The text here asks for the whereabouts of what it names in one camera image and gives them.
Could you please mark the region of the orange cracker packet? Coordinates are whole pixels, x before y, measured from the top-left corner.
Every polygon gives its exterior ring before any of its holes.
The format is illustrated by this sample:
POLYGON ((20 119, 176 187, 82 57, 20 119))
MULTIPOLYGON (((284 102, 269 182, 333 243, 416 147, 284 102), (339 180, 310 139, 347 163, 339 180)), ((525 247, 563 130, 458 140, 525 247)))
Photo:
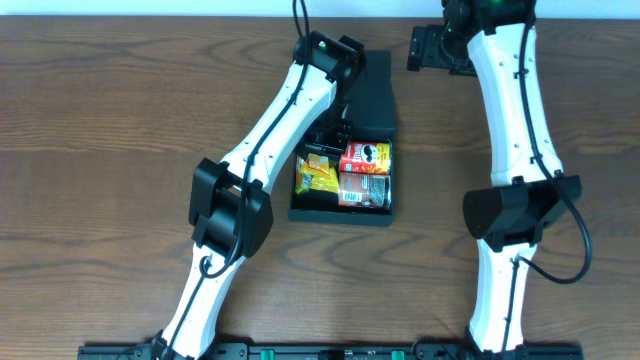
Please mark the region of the orange cracker packet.
POLYGON ((329 178, 329 158, 323 155, 309 153, 307 157, 301 161, 299 172, 301 174, 329 178))

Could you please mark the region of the red Pringles can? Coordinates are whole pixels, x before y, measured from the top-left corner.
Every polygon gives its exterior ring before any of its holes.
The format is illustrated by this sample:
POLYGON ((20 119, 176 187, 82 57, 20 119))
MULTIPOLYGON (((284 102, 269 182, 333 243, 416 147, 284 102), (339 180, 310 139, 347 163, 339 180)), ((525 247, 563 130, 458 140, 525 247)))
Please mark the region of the red Pringles can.
POLYGON ((350 141, 339 161, 339 171, 373 175, 391 172, 391 144, 389 142, 350 141))

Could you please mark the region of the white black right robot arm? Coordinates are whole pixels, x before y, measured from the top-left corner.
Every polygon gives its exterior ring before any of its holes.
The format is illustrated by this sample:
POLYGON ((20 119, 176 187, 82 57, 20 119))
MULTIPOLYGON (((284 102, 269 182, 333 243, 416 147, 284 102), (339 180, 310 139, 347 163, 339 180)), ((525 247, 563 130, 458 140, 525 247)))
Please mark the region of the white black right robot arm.
POLYGON ((440 25, 412 32, 407 68, 446 69, 479 80, 491 145, 491 185, 463 197, 465 225, 478 248, 473 314, 459 359, 580 359, 580 346, 528 343, 522 308, 529 271, 561 285, 583 278, 592 260, 575 202, 578 176, 566 175, 548 130, 536 61, 536 4, 443 0, 440 25), (544 230, 570 213, 584 242, 577 274, 554 276, 533 261, 544 230))

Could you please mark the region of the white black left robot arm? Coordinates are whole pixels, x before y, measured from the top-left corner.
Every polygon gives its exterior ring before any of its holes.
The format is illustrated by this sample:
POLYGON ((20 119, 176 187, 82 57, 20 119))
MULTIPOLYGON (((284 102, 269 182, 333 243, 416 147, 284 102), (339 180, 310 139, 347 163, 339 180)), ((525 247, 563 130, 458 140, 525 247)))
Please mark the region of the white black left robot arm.
POLYGON ((188 214, 191 269, 174 317, 152 340, 152 358, 205 355, 237 270, 271 230, 271 193, 285 161, 365 65, 364 46, 351 37, 301 37, 283 85, 253 129, 220 162, 198 164, 188 214))

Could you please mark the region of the black gift box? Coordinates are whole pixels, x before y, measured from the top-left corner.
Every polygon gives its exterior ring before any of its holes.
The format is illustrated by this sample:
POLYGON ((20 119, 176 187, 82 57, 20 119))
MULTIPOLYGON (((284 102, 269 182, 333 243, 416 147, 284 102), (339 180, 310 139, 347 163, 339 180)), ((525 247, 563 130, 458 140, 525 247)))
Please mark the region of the black gift box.
MULTIPOLYGON (((353 85, 335 101, 349 101, 346 119, 353 125, 350 141, 389 142, 393 158, 396 132, 396 109, 391 83, 391 53, 385 50, 367 50, 366 64, 353 85)), ((304 136, 295 149, 295 154, 305 159, 304 136)), ((330 167, 340 175, 341 155, 323 155, 329 158, 330 167)), ((338 204, 338 194, 310 190, 302 195, 295 193, 294 183, 288 219, 299 222, 388 226, 393 220, 393 162, 391 172, 391 207, 371 209, 343 207, 338 204)))

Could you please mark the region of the brown Pringles can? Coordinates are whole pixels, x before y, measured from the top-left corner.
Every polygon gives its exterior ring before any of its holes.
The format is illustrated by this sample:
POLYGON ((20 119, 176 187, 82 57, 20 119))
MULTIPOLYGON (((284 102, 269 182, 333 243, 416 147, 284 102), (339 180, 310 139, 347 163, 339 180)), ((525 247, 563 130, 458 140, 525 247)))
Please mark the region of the brown Pringles can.
POLYGON ((389 209, 391 207, 391 177, 341 172, 338 204, 343 207, 389 209))

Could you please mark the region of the green pandan snack packet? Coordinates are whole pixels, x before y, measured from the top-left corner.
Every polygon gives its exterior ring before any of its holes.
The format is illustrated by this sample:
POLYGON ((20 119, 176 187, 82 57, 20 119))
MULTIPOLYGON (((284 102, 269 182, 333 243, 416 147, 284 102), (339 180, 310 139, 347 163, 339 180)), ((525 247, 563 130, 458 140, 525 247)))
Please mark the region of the green pandan snack packet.
POLYGON ((296 178, 295 178, 295 193, 297 195, 302 195, 309 191, 310 184, 312 181, 312 176, 304 171, 306 165, 306 161, 300 156, 296 157, 296 178))

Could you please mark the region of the yellow snack packet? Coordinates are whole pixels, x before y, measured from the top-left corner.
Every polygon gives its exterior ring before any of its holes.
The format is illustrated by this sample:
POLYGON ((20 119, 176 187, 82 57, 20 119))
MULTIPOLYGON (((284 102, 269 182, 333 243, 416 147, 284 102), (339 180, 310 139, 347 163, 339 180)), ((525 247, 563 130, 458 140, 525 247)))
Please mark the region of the yellow snack packet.
POLYGON ((327 175, 312 175, 309 189, 338 194, 340 191, 340 184, 336 170, 330 167, 327 175))

